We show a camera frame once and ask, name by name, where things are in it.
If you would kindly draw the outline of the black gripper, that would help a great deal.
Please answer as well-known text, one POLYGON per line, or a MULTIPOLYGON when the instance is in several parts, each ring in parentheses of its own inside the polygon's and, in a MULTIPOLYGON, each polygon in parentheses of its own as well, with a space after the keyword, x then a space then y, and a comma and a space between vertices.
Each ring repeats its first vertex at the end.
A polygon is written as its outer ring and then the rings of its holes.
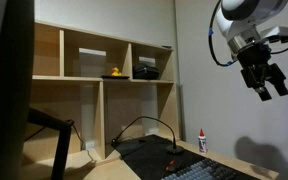
POLYGON ((242 66, 241 74, 248 88, 253 88, 262 101, 271 100, 268 90, 263 87, 270 82, 280 96, 288 95, 284 81, 286 76, 276 63, 269 65, 271 49, 265 44, 255 44, 237 55, 242 66))

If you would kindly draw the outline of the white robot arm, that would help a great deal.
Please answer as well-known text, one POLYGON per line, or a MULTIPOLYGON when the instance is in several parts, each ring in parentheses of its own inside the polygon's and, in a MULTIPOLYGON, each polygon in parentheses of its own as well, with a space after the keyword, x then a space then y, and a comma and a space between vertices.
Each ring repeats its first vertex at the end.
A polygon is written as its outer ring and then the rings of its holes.
POLYGON ((259 32, 257 25, 277 15, 288 0, 219 0, 215 18, 227 41, 231 56, 242 66, 241 74, 248 88, 262 101, 271 99, 265 82, 271 83, 280 96, 288 95, 285 75, 276 63, 268 43, 288 42, 288 27, 275 26, 259 32))

